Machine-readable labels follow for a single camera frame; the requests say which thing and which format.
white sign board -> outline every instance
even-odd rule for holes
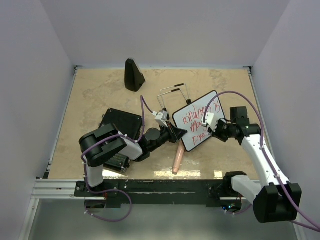
[[[176,127],[188,131],[182,137],[182,142],[187,152],[190,152],[211,137],[210,135],[206,135],[208,133],[207,128],[201,126],[201,118],[206,111],[208,103],[216,95],[216,91],[211,91],[172,115]],[[219,119],[225,118],[219,97],[210,104],[208,113],[217,114]]]

gray floor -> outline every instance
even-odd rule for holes
[[[100,215],[123,216],[121,209]],[[296,240],[289,222],[257,222],[252,210],[232,216],[200,205],[134,205],[122,222],[103,222],[84,214],[83,200],[41,200],[30,240]]]

black stand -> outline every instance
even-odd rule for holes
[[[139,68],[135,61],[131,58],[128,58],[125,61],[125,70],[124,70],[124,85],[125,88],[133,91],[138,92],[141,86],[145,82],[144,75],[139,71]]]

wooden tabletop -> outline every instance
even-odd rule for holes
[[[161,110],[157,100],[160,89],[186,83],[191,100],[196,100],[212,90],[237,91],[247,96],[255,105],[254,91],[245,69],[142,69],[146,82],[138,92],[125,88],[124,69],[79,69],[63,120],[53,156],[49,179],[82,179],[84,169],[78,143],[80,137],[97,129],[108,108],[141,115],[140,95],[153,111]],[[230,107],[247,106],[252,123],[258,123],[250,105],[235,94],[219,97],[227,119]],[[186,105],[180,92],[164,96],[171,115]],[[145,112],[146,130],[158,128],[155,117]],[[208,139],[191,152],[185,152],[180,171],[172,174],[178,144],[166,143],[142,162],[130,163],[123,174],[109,170],[105,179],[221,179],[226,172],[243,171],[251,179],[258,179],[247,153],[238,142],[227,143]]]

gray wall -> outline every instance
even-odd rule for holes
[[[291,0],[253,67],[275,158],[320,223],[320,1]],[[319,233],[307,230],[308,239]]]
[[[86,67],[252,66],[289,0],[41,0]]]
[[[58,131],[72,64],[38,0],[0,1],[0,239],[17,239]]]

